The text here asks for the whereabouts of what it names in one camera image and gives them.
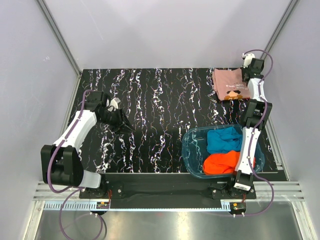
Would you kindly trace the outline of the pink t shirt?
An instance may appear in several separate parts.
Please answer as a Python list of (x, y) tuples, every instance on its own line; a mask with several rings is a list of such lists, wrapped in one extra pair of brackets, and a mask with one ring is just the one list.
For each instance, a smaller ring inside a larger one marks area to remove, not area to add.
[(217, 69), (213, 70), (213, 89), (220, 101), (249, 99), (250, 91), (243, 82), (242, 70)]

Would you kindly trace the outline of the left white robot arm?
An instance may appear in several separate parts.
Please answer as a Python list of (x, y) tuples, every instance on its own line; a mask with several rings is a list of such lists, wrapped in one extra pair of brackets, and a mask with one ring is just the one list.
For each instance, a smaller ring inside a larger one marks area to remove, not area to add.
[(43, 181), (56, 194), (61, 193), (55, 185), (70, 188), (90, 188), (97, 198), (108, 193), (108, 186), (102, 182), (102, 175), (87, 171), (79, 156), (81, 145), (90, 130), (97, 124), (106, 124), (116, 134), (130, 134), (134, 128), (126, 114), (119, 107), (120, 99), (110, 98), (103, 91), (86, 90), (82, 96), (81, 108), (64, 133), (51, 145), (45, 144), (40, 151)]

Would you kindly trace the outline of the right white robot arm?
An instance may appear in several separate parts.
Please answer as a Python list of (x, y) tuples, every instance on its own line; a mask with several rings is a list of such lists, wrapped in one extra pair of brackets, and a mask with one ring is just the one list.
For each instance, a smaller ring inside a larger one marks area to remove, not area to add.
[(239, 160), (233, 173), (231, 183), (227, 185), (228, 195), (239, 198), (253, 187), (254, 159), (258, 138), (265, 128), (272, 110), (272, 103), (265, 96), (264, 84), (266, 74), (262, 74), (265, 61), (257, 58), (255, 50), (242, 54), (242, 79), (246, 83), (250, 97), (240, 121), (242, 126), (242, 145)]

